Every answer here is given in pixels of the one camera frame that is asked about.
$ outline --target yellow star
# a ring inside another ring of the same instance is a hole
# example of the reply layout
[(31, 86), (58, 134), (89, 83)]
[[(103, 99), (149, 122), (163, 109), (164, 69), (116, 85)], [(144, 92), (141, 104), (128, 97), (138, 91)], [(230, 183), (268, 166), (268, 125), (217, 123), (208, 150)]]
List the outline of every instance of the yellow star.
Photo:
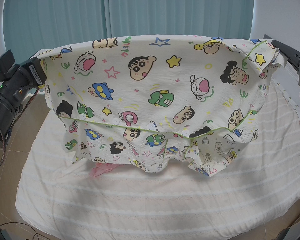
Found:
[(169, 64), (169, 68), (172, 68), (174, 66), (179, 67), (180, 66), (180, 60), (181, 58), (176, 57), (175, 55), (173, 55), (170, 59), (167, 59), (166, 62), (167, 64)]
[(262, 54), (256, 53), (255, 56), (256, 56), (255, 62), (257, 62), (260, 66), (261, 66), (263, 63), (266, 63), (266, 61), (265, 61), (265, 59), (263, 58), (263, 55), (262, 55)]
[(112, 112), (107, 107), (104, 107), (104, 109), (102, 109), (101, 112), (105, 113), (106, 116), (108, 116), (109, 114), (112, 114)]

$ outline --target pink cloth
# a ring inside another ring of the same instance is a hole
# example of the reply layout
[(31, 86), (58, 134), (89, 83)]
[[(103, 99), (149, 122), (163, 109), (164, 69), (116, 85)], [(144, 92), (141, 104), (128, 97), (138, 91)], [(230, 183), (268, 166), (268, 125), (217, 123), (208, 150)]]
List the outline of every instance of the pink cloth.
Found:
[(94, 167), (90, 171), (90, 176), (97, 177), (101, 175), (102, 173), (107, 173), (111, 170), (113, 170), (115, 167), (121, 166), (123, 164), (113, 164), (113, 163), (96, 163), (96, 167)]

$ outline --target tile floor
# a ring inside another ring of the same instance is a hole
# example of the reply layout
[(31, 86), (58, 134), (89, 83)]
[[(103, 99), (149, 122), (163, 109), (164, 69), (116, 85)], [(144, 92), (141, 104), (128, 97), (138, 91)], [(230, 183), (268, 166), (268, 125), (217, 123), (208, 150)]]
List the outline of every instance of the tile floor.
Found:
[[(38, 94), (34, 101), (23, 113), (20, 120), (16, 123), (10, 143), (7, 145), (5, 162), (0, 166), (0, 225), (6, 222), (25, 221), (20, 217), (15, 208), (17, 186), (21, 177), (22, 168), (26, 162), (31, 145), (49, 112), (43, 94)], [(296, 202), (288, 212), (275, 220), (261, 225), (249, 232), (240, 234), (232, 238), (233, 240), (271, 240), (284, 228), (289, 227), (300, 215), (300, 200)], [(8, 224), (2, 227), (8, 231), (22, 236), (25, 239), (32, 239), (34, 231), (25, 225)], [(58, 238), (48, 235), (35, 229), (43, 237), (53, 240)]]

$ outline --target mattress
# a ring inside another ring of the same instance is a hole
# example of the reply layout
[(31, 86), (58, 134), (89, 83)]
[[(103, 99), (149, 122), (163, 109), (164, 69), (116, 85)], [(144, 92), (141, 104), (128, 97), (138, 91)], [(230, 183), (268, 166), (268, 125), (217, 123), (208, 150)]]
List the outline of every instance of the mattress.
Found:
[(16, 208), (60, 239), (229, 239), (282, 216), (300, 198), (300, 124), (271, 81), (259, 136), (211, 178), (170, 162), (158, 173), (132, 165), (91, 178), (94, 163), (72, 164), (64, 126), (50, 111), (19, 182)]

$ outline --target barcode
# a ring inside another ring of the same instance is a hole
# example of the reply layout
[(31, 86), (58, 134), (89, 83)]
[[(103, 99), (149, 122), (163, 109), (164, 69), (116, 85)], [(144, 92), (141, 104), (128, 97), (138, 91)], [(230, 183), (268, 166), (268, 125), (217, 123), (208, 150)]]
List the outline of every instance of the barcode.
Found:
[(29, 66), (29, 69), (30, 69), (32, 75), (34, 76), (35, 80), (37, 81), (37, 84), (38, 84), (38, 85), (42, 85), (43, 83), (42, 83), (40, 77), (38, 76), (38, 73), (37, 73), (37, 71), (35, 70), (35, 67), (34, 67), (33, 65), (30, 65), (30, 66)]

